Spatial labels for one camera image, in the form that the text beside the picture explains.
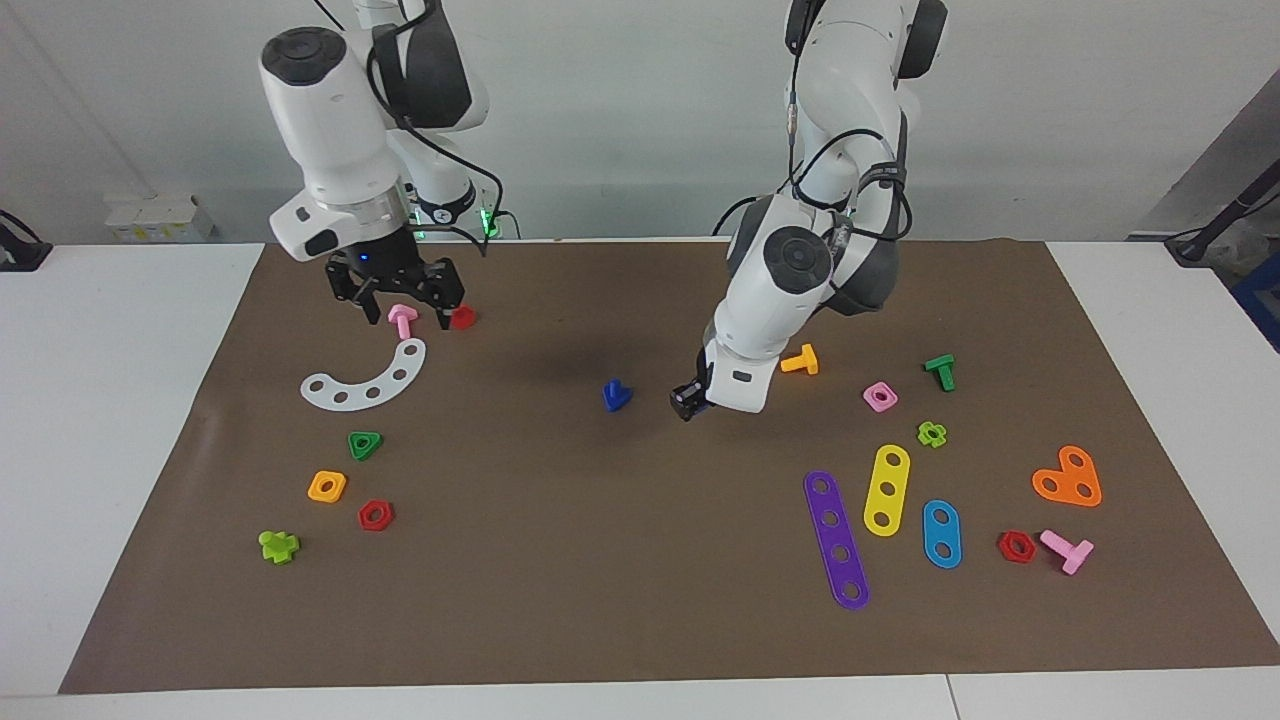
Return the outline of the white curved five-hole plate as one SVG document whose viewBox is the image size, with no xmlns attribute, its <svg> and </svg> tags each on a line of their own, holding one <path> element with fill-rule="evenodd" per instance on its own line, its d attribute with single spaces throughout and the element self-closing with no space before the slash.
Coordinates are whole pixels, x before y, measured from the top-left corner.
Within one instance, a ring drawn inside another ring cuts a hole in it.
<svg viewBox="0 0 1280 720">
<path fill-rule="evenodd" d="M 417 378 L 428 357 L 428 345 L 411 337 L 396 346 L 387 369 L 372 379 L 344 383 L 326 373 L 306 377 L 300 384 L 301 397 L 329 413 L 358 413 L 378 407 L 402 395 Z"/>
</svg>

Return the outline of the brown table mat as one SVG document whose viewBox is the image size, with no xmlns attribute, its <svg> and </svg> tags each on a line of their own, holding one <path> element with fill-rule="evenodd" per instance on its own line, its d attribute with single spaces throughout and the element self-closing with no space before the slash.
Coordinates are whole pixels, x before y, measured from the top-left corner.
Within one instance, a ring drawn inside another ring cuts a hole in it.
<svg viewBox="0 0 1280 720">
<path fill-rule="evenodd" d="M 326 413 L 325 372 L 362 380 L 390 328 L 335 302 L 317 264 L 265 249 L 186 425 L 61 683 L 65 693 L 1023 673 L 1280 664 L 1280 644 L 1050 251 L 906 242 L 881 313 L 803 332 L 818 375 L 776 374 L 763 413 L 668 405 L 724 290 L 719 243 L 449 247 L 479 322 L 422 323 L 397 398 Z M 923 363 L 956 357 L 943 392 Z M 620 378 L 634 398 L 608 413 Z M 874 413 L 883 380 L 899 396 Z M 940 448 L 916 428 L 948 430 Z M 356 462 L 347 437 L 384 436 Z M 911 459 L 899 532 L 863 509 L 876 451 Z M 1076 445 L 1097 507 L 1032 474 Z M 337 503 L 306 496 L 340 471 Z M 838 483 L 870 589 L 831 592 L 803 482 Z M 358 510 L 393 503 L 364 530 Z M 959 512 L 933 566 L 922 510 Z M 1094 551 L 1074 577 L 1044 529 Z M 292 562 L 259 534 L 300 538 Z M 1021 530 L 1029 564 L 997 539 Z"/>
</svg>

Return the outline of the purple four-hole plate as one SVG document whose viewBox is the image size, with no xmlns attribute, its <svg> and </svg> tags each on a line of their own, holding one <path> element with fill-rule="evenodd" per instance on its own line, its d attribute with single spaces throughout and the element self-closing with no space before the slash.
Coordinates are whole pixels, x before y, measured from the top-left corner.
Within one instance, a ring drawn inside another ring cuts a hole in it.
<svg viewBox="0 0 1280 720">
<path fill-rule="evenodd" d="M 870 589 L 837 480 L 814 470 L 805 475 L 803 488 L 835 602 L 849 611 L 864 609 Z"/>
</svg>

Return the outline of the yellow three-hole plate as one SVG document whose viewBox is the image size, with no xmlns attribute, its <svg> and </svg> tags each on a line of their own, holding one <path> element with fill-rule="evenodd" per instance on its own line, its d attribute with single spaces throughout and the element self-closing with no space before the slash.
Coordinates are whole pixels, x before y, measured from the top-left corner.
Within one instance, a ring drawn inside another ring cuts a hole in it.
<svg viewBox="0 0 1280 720">
<path fill-rule="evenodd" d="M 876 451 L 863 509 L 865 528 L 877 537 L 895 536 L 901 525 L 911 459 L 899 445 L 882 445 Z"/>
</svg>

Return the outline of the blue two-hole plate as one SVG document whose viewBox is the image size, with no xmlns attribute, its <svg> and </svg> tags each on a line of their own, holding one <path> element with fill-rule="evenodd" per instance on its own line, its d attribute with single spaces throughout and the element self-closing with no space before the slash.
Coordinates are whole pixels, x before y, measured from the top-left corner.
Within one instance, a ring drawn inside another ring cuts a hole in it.
<svg viewBox="0 0 1280 720">
<path fill-rule="evenodd" d="M 957 510 L 942 498 L 927 501 L 922 510 L 922 542 L 925 559 L 936 568 L 952 570 L 963 561 L 963 525 Z"/>
</svg>

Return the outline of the black clamp device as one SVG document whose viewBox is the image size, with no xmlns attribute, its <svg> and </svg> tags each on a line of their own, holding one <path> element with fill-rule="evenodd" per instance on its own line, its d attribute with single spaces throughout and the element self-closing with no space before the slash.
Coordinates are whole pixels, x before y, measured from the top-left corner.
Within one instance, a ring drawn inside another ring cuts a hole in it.
<svg viewBox="0 0 1280 720">
<path fill-rule="evenodd" d="M 20 218 L 0 209 L 0 272 L 35 272 L 52 249 Z"/>
</svg>

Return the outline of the orange heart-shaped plate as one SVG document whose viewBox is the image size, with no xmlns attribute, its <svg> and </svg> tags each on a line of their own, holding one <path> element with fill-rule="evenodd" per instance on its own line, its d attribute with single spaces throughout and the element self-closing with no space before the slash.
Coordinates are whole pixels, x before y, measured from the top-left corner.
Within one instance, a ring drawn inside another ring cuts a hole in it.
<svg viewBox="0 0 1280 720">
<path fill-rule="evenodd" d="M 1092 456 L 1076 445 L 1059 450 L 1059 468 L 1037 469 L 1032 489 L 1050 502 L 1097 507 L 1103 500 L 1100 475 Z"/>
</svg>

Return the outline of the large pink plastic screw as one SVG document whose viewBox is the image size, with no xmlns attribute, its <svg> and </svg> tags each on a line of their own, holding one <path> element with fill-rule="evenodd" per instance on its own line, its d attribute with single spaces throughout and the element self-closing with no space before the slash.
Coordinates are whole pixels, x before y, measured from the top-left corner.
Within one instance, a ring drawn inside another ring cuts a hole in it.
<svg viewBox="0 0 1280 720">
<path fill-rule="evenodd" d="M 1061 559 L 1061 570 L 1069 577 L 1074 577 L 1094 551 L 1094 544 L 1091 541 L 1082 539 L 1073 543 L 1051 529 L 1039 533 L 1039 542 Z"/>
</svg>

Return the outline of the black stand leg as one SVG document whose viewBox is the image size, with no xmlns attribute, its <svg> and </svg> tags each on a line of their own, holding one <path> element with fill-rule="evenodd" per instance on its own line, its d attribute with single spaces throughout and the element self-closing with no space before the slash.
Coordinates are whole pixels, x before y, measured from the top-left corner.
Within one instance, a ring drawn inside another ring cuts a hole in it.
<svg viewBox="0 0 1280 720">
<path fill-rule="evenodd" d="M 1179 231 L 1166 237 L 1164 246 L 1180 266 L 1194 266 L 1203 260 L 1212 242 L 1229 227 L 1266 209 L 1277 199 L 1280 199 L 1280 158 L 1272 161 L 1207 224 Z"/>
</svg>

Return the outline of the blue crate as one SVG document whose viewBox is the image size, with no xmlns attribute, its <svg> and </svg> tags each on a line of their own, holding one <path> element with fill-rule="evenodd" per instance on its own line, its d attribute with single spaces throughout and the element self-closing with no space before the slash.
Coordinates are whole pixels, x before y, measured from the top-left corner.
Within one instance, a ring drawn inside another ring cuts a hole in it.
<svg viewBox="0 0 1280 720">
<path fill-rule="evenodd" d="M 1270 255 L 1236 282 L 1230 295 L 1280 354 L 1280 252 Z"/>
</svg>

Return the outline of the white box at wall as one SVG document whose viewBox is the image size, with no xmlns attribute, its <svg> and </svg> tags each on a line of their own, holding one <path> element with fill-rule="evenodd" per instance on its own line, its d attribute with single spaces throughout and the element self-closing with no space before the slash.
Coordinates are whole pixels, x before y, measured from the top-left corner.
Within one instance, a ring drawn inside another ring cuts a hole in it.
<svg viewBox="0 0 1280 720">
<path fill-rule="evenodd" d="M 206 209 L 191 193 L 105 196 L 105 227 L 122 243 L 204 243 L 215 234 Z"/>
</svg>

